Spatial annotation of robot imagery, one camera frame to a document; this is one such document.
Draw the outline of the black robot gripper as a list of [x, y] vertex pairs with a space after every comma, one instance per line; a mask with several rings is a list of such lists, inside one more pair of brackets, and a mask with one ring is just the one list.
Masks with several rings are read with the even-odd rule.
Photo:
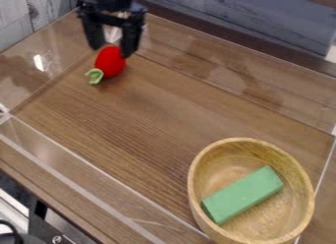
[[147, 9], [135, 0], [78, 0], [78, 13], [94, 50], [106, 44], [102, 25], [123, 27], [121, 47], [123, 58], [130, 58], [139, 47]]

